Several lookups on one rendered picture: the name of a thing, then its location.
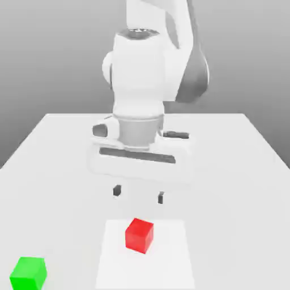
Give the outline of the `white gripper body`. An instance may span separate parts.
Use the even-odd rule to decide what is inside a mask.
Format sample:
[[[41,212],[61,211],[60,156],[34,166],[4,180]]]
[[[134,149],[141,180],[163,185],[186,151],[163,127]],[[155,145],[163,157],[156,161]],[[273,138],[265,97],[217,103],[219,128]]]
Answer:
[[[92,137],[87,161],[95,174],[189,184],[193,175],[193,140],[157,137],[148,151],[127,151],[118,141]]]

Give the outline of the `small red cube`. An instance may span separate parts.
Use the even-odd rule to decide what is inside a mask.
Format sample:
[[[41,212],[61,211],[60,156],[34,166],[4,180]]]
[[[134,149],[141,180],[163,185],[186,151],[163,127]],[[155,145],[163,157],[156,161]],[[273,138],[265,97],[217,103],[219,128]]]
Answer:
[[[125,230],[125,246],[146,254],[154,236],[154,223],[134,218]]]

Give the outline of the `small green cube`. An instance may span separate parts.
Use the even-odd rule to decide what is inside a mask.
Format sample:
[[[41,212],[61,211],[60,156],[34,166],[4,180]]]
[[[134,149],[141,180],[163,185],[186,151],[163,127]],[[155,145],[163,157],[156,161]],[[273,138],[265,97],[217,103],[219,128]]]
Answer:
[[[44,258],[20,257],[10,274],[13,290],[42,290],[47,277]]]

